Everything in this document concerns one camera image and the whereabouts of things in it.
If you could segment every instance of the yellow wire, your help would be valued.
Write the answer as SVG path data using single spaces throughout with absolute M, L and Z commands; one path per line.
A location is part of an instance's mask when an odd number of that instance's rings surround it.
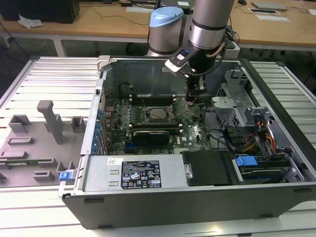
M 257 143 L 252 144 L 250 147 L 246 148 L 245 150 L 243 150 L 242 152 L 247 152 L 250 149 L 254 148 L 257 145 Z

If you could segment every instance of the computer case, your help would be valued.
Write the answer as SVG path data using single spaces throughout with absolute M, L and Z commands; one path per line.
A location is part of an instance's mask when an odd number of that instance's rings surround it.
M 29 19 L 71 24 L 79 14 L 79 0 L 0 0 L 0 13 L 6 21 L 16 21 L 20 14 Z

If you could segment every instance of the floor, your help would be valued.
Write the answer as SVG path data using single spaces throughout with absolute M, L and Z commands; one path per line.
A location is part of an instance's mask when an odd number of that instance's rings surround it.
M 29 56 L 57 56 L 54 44 L 51 40 L 44 39 L 16 39 L 20 46 Z M 5 93 L 12 81 L 22 70 L 28 59 L 24 56 L 15 41 L 9 39 L 11 47 L 9 49 L 0 48 L 0 97 Z M 99 42 L 100 55 L 126 55 L 127 43 L 122 42 Z M 65 40 L 64 46 L 69 57 L 95 57 L 95 44 L 92 41 L 72 41 Z M 240 58 L 247 58 L 251 61 L 267 61 L 264 59 L 265 51 L 260 49 L 243 49 Z M 129 55 L 144 55 L 146 53 L 145 44 L 133 44 L 128 51 Z M 316 64 L 316 53 L 286 51 L 281 55 L 280 51 L 268 61 L 281 61 L 301 80 L 305 81 Z M 310 90 L 316 86 L 316 80 L 310 77 L 306 83 Z

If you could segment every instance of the open computer chassis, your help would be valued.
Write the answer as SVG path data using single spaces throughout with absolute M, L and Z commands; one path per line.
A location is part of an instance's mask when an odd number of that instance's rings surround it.
M 59 190 L 85 228 L 276 217 L 316 195 L 315 149 L 247 60 L 224 60 L 193 105 L 164 59 L 107 60 Z

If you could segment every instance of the motherboard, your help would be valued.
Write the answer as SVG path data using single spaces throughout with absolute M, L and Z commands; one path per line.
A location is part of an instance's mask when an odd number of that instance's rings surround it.
M 205 104 L 184 98 L 109 98 L 103 128 L 109 155 L 180 154 L 211 150 Z

